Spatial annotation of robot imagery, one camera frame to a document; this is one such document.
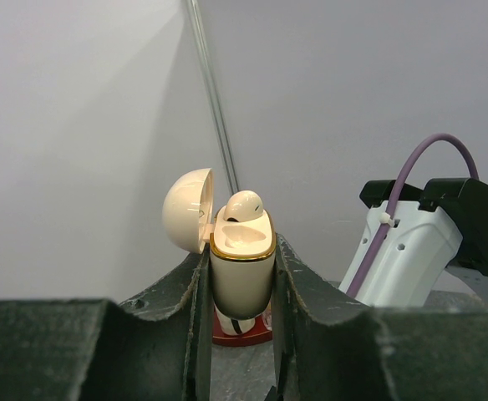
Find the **white earbud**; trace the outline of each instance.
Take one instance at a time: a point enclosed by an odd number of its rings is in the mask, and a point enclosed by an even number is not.
[[[252,190],[241,190],[229,198],[223,219],[225,221],[250,221],[262,216],[264,207],[258,194]]]

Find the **white wall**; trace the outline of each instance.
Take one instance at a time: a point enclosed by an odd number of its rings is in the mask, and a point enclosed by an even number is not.
[[[0,1],[0,297],[122,300],[182,260],[171,184],[229,196],[197,60],[179,1]]]
[[[488,183],[488,2],[200,4],[240,182],[326,278],[353,257],[364,183],[425,136],[461,137]],[[411,183],[465,173],[436,145]]]

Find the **red stand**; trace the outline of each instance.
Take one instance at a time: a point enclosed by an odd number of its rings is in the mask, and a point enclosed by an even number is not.
[[[220,321],[214,311],[214,322],[212,325],[212,342],[224,347],[248,347],[272,340],[272,330],[268,330],[262,322],[261,315],[255,318],[255,326],[249,332],[240,336],[228,336],[220,327]]]

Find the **screw hole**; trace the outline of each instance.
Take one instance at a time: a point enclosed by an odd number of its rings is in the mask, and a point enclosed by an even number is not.
[[[141,309],[141,308],[143,308],[144,306],[145,306],[145,302],[144,302],[144,301],[142,301],[141,299],[135,299],[135,300],[133,301],[133,307],[134,307],[135,309]]]

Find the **earbud case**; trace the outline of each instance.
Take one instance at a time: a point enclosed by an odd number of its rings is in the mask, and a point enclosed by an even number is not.
[[[211,169],[191,171],[170,188],[163,224],[179,248],[202,253],[210,243],[212,293],[220,312],[237,320],[253,318],[267,307],[272,292],[276,233],[267,211],[254,220],[224,221],[222,207],[211,223]]]

